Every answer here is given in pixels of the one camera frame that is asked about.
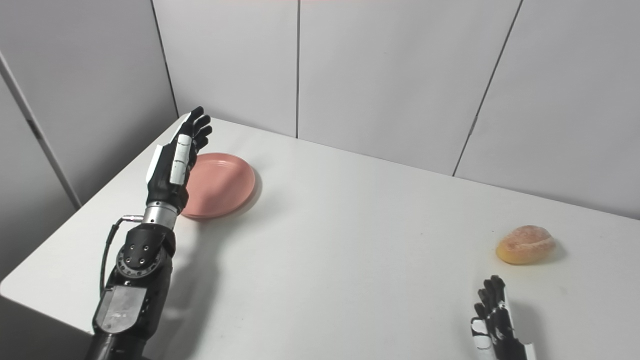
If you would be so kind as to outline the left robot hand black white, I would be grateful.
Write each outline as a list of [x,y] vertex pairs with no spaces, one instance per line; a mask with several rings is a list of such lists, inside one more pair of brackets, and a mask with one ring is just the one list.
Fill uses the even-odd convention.
[[147,204],[170,205],[180,214],[186,207],[186,189],[198,153],[209,143],[213,132],[211,117],[201,106],[182,116],[171,141],[154,150],[146,175]]

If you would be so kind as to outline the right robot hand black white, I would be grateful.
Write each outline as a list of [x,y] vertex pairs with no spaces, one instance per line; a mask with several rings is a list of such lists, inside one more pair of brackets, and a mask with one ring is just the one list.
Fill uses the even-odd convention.
[[492,275],[478,289],[476,316],[471,318],[471,337],[479,360],[536,360],[534,344],[516,336],[512,307],[505,281]]

